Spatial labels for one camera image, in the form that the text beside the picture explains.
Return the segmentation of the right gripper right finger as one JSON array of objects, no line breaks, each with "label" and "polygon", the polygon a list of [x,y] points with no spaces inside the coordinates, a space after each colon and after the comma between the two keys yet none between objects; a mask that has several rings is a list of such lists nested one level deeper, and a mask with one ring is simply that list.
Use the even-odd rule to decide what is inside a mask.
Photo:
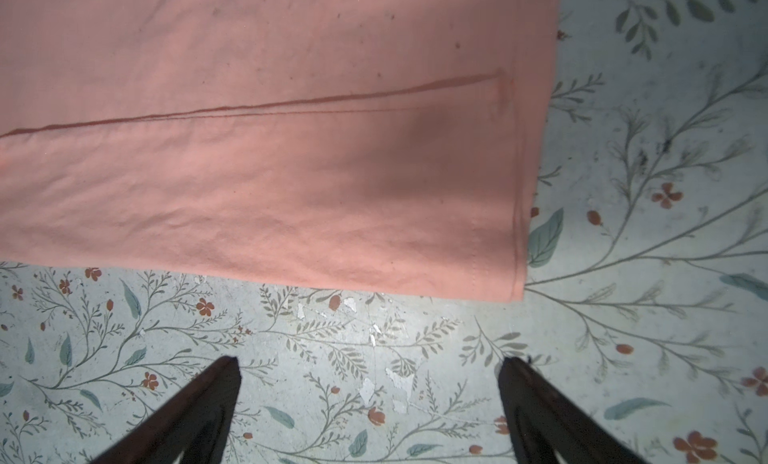
[{"label": "right gripper right finger", "polygon": [[643,462],[524,360],[505,359],[497,382],[519,463]]}]

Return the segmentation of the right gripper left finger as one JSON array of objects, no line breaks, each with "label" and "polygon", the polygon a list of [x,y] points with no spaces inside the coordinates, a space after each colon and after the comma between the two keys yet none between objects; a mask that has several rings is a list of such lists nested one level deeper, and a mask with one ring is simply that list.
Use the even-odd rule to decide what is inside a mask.
[{"label": "right gripper left finger", "polygon": [[221,463],[241,387],[238,359],[208,366],[96,463]]}]

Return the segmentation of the peach orange t-shirt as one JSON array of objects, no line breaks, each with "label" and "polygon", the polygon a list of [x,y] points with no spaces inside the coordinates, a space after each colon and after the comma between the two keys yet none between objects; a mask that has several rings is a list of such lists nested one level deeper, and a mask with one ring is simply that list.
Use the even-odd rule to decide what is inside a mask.
[{"label": "peach orange t-shirt", "polygon": [[560,0],[1,0],[1,256],[522,298]]}]

